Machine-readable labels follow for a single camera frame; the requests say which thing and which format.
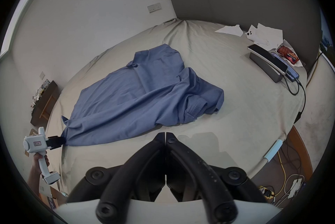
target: snack package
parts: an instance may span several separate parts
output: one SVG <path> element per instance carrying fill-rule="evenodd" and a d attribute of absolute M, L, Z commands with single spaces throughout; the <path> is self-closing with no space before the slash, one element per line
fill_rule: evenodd
<path fill-rule="evenodd" d="M 280 46 L 277 52 L 283 57 L 289 60 L 293 65 L 299 61 L 298 56 L 288 47 Z"/>

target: wooden floor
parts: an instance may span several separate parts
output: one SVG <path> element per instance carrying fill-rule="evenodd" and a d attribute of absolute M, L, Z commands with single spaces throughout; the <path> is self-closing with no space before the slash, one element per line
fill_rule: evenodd
<path fill-rule="evenodd" d="M 283 143 L 279 150 L 279 154 L 282 160 L 283 167 L 286 172 L 286 178 L 292 174 L 299 174 L 305 177 L 303 181 L 308 182 L 312 176 L 312 165 L 309 159 L 306 148 L 300 138 L 299 133 L 293 127 L 288 135 L 287 140 Z M 295 179 L 302 176 L 291 176 L 287 180 L 286 192 L 291 188 L 292 183 Z M 257 186 L 269 186 L 274 188 L 275 194 L 277 194 L 284 184 L 284 172 L 279 162 L 278 154 L 268 162 L 252 179 Z M 274 205 L 285 195 L 282 190 L 275 198 Z M 285 199 L 279 208 L 287 206 L 291 199 Z"/>

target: yellow cable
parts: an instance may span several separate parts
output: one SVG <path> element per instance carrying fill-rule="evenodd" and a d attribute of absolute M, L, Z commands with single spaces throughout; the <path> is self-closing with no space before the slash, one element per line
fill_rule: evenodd
<path fill-rule="evenodd" d="M 285 169 L 284 169 L 284 167 L 283 167 L 283 163 L 281 162 L 281 158 L 280 158 L 279 151 L 277 151 L 277 153 L 278 153 L 278 157 L 279 157 L 279 162 L 280 162 L 281 168 L 283 169 L 283 172 L 284 172 L 284 184 L 283 184 L 283 187 L 282 187 L 282 188 L 280 189 L 280 191 L 279 191 L 279 193 L 281 193 L 281 191 L 283 190 L 283 188 L 284 188 L 284 186 L 285 186 L 285 183 L 286 183 L 286 173 L 285 173 Z"/>
<path fill-rule="evenodd" d="M 313 73 L 312 73 L 312 75 L 311 75 L 311 77 L 310 77 L 310 80 L 308 81 L 308 83 L 307 83 L 307 85 L 306 85 L 306 88 L 307 88 L 307 86 L 310 84 L 310 82 L 312 81 L 312 78 L 313 78 L 313 75 L 314 75 L 314 73 L 315 73 L 315 71 L 316 71 L 316 67 L 318 66 L 318 63 L 319 63 L 319 59 L 316 61 L 316 65 L 315 65 L 314 71 L 313 71 Z"/>

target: electrical outlet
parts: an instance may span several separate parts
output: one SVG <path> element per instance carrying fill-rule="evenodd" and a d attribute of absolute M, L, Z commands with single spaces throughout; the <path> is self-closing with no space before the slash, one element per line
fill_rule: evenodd
<path fill-rule="evenodd" d="M 40 74 L 41 80 L 43 80 L 44 76 L 45 76 L 44 72 L 41 72 L 41 74 Z"/>
<path fill-rule="evenodd" d="M 149 13 L 154 12 L 156 10 L 160 10 L 160 9 L 162 9 L 162 6 L 160 3 L 148 6 Z"/>

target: bed sheet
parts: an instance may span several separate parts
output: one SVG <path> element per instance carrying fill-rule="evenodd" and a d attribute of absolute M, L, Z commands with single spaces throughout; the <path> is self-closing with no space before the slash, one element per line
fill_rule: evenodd
<path fill-rule="evenodd" d="M 147 29 L 95 57 L 65 86 L 54 106 L 47 137 L 60 136 L 65 128 L 61 115 L 69 118 L 82 89 L 125 66 L 135 52 L 168 44 L 178 50 L 185 67 L 224 90 L 225 100 L 217 114 L 172 127 L 157 127 L 141 136 L 92 146 L 65 146 L 48 151 L 50 171 L 61 179 L 54 187 L 70 193 L 86 171 L 124 164 L 158 132 L 172 132 L 210 165 L 238 166 L 253 171 L 278 138 L 286 138 L 304 102 L 304 93 L 289 93 L 284 81 L 274 83 L 249 59 L 247 46 L 252 41 L 216 33 L 224 27 L 204 21 L 173 19 Z M 303 86 L 307 74 L 295 68 Z M 288 81 L 292 91 L 297 86 Z"/>

